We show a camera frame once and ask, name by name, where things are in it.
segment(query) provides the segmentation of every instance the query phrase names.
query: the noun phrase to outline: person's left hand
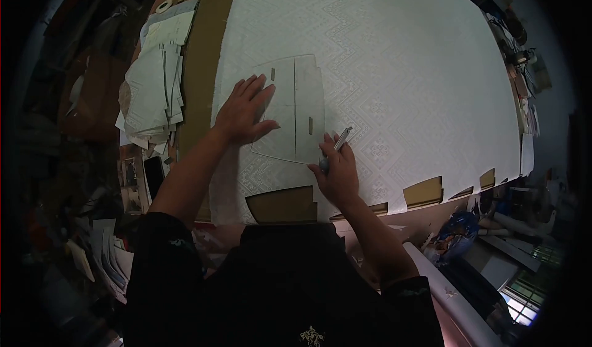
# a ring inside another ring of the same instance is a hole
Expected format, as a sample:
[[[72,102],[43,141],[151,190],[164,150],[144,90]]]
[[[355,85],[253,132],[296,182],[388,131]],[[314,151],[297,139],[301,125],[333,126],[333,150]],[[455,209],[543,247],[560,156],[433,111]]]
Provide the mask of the person's left hand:
[[[214,129],[230,143],[247,144],[266,135],[273,129],[278,129],[276,121],[265,120],[255,122],[257,109],[275,92],[275,85],[263,89],[265,75],[251,76],[247,80],[240,80],[226,103],[216,116]]]

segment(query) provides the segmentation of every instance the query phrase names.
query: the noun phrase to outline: person's right hand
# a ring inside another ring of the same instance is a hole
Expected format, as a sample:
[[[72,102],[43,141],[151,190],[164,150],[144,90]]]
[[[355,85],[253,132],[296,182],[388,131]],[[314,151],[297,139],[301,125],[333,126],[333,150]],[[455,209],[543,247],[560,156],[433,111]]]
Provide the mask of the person's right hand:
[[[329,159],[329,174],[325,175],[318,165],[310,164],[308,168],[314,173],[319,184],[319,189],[327,199],[342,210],[358,199],[358,173],[356,172],[356,158],[353,155],[352,147],[344,143],[340,151],[333,147],[339,140],[335,140],[325,133],[325,143],[319,144],[323,153]]]

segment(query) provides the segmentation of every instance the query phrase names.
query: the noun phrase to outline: person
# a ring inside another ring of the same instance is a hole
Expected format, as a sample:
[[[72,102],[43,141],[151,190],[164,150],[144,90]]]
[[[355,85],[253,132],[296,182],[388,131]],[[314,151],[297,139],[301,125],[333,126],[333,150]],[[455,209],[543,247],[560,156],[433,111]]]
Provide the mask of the person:
[[[226,149],[280,126],[255,114],[275,91],[265,76],[240,80],[214,127],[171,169],[138,222],[123,325],[130,346],[443,345],[426,277],[393,230],[358,195],[355,156],[319,144],[329,173],[309,165],[321,192],[355,231],[380,278],[354,269],[332,224],[247,226],[240,245],[204,280],[191,227]]]

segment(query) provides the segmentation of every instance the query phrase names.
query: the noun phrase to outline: hand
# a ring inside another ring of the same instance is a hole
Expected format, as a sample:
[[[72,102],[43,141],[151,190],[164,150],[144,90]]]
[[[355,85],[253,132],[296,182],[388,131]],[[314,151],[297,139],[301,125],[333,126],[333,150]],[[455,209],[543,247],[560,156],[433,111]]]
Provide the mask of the hand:
[[[247,144],[266,135],[273,129],[279,129],[276,121],[265,120],[255,123],[257,109],[268,101],[275,92],[275,85],[263,89],[265,75],[255,75],[247,80],[240,80],[234,86],[232,94],[216,116],[213,129],[218,130],[230,143]]]
[[[308,168],[317,178],[319,188],[325,197],[343,211],[344,207],[359,200],[356,158],[348,143],[344,143],[340,151],[333,149],[339,140],[338,135],[335,135],[335,141],[327,133],[324,138],[325,143],[319,144],[319,147],[329,159],[329,174],[325,175],[318,165],[310,164]]]

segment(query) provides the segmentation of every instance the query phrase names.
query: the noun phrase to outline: window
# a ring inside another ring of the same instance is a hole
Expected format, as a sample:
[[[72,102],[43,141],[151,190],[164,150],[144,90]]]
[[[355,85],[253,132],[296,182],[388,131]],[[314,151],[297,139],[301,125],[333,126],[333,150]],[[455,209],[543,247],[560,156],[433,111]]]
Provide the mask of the window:
[[[537,273],[519,271],[499,292],[508,304],[512,319],[523,325],[530,325],[537,317],[563,258],[560,251],[546,246],[535,247],[530,254],[541,262]]]

